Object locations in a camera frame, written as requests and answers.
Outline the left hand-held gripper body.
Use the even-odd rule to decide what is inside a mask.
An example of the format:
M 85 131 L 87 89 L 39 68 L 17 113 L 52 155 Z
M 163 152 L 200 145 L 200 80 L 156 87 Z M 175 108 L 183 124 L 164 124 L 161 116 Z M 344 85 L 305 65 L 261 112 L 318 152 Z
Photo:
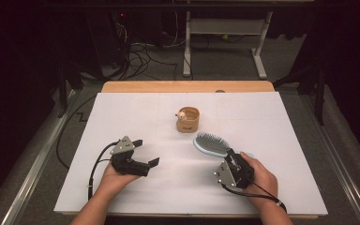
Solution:
M 111 164 L 121 174 L 146 176 L 149 173 L 148 165 L 132 158 L 135 148 L 129 136 L 124 136 L 111 150 Z

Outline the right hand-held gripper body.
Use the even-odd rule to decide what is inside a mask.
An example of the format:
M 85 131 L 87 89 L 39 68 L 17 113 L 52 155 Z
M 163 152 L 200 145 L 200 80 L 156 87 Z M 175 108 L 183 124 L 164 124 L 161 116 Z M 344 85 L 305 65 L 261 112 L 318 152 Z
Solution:
M 214 175 L 220 184 L 232 188 L 247 188 L 254 181 L 254 169 L 239 154 L 226 156 Z

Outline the light blue hairbrush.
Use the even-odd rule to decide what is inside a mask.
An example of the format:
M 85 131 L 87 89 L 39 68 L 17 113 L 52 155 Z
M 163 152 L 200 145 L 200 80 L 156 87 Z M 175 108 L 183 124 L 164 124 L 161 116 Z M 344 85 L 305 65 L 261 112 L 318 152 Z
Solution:
M 228 157 L 226 149 L 231 148 L 223 138 L 206 132 L 199 132 L 193 144 L 200 152 L 217 158 Z

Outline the tan cup with animal figure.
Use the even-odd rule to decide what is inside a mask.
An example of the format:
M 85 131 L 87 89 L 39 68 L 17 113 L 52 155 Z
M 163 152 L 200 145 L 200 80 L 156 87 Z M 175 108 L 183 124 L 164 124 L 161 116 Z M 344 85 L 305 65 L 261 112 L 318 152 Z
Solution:
M 176 128 L 182 133 L 194 133 L 198 130 L 200 112 L 194 107 L 183 107 L 175 115 L 177 117 Z

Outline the person's left hand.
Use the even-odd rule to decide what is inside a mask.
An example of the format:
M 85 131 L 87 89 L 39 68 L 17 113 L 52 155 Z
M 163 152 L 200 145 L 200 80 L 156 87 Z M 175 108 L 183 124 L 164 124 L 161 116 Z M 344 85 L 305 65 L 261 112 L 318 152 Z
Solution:
M 112 198 L 120 193 L 126 185 L 137 179 L 139 179 L 138 175 L 121 174 L 109 163 L 102 175 L 98 189 Z

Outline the person's right hand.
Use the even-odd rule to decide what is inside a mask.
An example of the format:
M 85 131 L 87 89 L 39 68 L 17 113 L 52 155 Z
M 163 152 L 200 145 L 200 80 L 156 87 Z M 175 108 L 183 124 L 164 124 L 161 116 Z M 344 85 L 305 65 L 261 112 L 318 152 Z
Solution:
M 278 196 L 278 180 L 269 172 L 261 162 L 250 157 L 244 152 L 240 156 L 254 169 L 254 183 L 244 188 L 243 191 L 247 194 L 266 195 L 272 194 L 274 197 Z M 258 197 L 248 197 L 248 200 L 259 210 L 267 208 L 268 206 L 276 205 L 272 200 Z

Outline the white table cover sheet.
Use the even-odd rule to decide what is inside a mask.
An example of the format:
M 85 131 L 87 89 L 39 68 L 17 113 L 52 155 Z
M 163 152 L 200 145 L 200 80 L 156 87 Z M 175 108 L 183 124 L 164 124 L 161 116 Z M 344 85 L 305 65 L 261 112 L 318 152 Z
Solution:
M 129 184 L 110 213 L 125 216 L 255 215 L 244 197 L 227 192 L 214 176 L 221 160 L 193 146 L 193 135 L 176 129 L 183 107 L 200 112 L 199 130 L 257 158 L 279 183 L 279 198 L 294 217 L 324 216 L 327 209 L 297 140 L 281 96 L 260 93 L 101 93 L 97 95 L 55 211 L 75 214 L 88 199 L 88 182 L 104 171 L 96 160 L 124 136 L 142 140 L 137 161 L 159 158 L 144 178 Z

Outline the black metal stand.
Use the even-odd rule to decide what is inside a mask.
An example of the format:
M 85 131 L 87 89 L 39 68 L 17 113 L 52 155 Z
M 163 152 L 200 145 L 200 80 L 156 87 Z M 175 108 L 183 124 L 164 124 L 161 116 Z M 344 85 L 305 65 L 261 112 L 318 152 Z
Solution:
M 102 76 L 93 74 L 89 69 L 71 60 L 63 60 L 58 69 L 58 94 L 60 110 L 58 117 L 62 118 L 68 110 L 68 87 L 72 90 L 82 90 L 86 83 L 103 83 Z
M 325 74 L 320 63 L 311 63 L 273 82 L 275 88 L 285 83 L 298 83 L 299 95 L 315 95 L 314 114 L 321 126 L 323 122 Z

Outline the black computer tower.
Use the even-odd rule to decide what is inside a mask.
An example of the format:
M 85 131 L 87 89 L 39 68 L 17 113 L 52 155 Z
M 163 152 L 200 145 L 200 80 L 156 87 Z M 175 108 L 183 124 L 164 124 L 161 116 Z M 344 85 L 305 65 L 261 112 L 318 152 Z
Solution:
M 126 46 L 119 37 L 120 26 L 109 11 L 87 14 L 99 63 L 103 66 L 122 64 L 125 61 Z

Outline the metal floor rail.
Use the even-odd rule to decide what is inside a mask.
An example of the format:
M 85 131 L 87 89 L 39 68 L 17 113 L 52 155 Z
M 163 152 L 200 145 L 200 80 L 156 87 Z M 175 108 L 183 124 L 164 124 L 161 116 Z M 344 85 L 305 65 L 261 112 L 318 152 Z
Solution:
M 20 219 L 79 94 L 78 90 L 71 90 L 65 94 L 67 107 L 63 114 L 59 108 L 53 109 L 15 163 L 3 185 L 3 190 L 9 194 L 9 197 L 5 198 L 9 203 L 9 208 L 0 220 L 0 225 L 15 225 Z
M 302 102 L 307 108 L 309 115 L 312 117 L 315 127 L 319 130 L 319 134 L 324 142 L 324 149 L 327 151 L 329 161 L 333 167 L 337 179 L 341 184 L 345 195 L 348 198 L 349 203 L 352 206 L 352 209 L 358 220 L 360 222 L 360 190 L 359 187 L 353 181 L 351 174 L 346 169 L 345 164 L 341 160 L 340 155 L 338 154 L 338 149 L 335 147 L 334 143 L 330 139 L 329 133 L 325 126 L 321 125 L 318 122 L 318 118 L 314 112 L 314 106 L 312 105 L 310 98 L 308 96 L 301 96 Z

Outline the white metal desk frame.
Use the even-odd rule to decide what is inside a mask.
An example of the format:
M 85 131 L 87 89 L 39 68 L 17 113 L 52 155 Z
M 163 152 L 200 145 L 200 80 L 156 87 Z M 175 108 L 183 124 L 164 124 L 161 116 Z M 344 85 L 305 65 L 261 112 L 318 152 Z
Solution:
M 261 80 L 267 79 L 267 74 L 261 59 L 261 51 L 273 16 L 268 11 L 264 19 L 238 20 L 238 19 L 192 19 L 190 12 L 186 16 L 186 38 L 183 59 L 183 75 L 191 75 L 191 49 L 190 38 L 192 35 L 235 35 L 235 36 L 258 36 L 259 42 L 256 48 L 250 50 Z

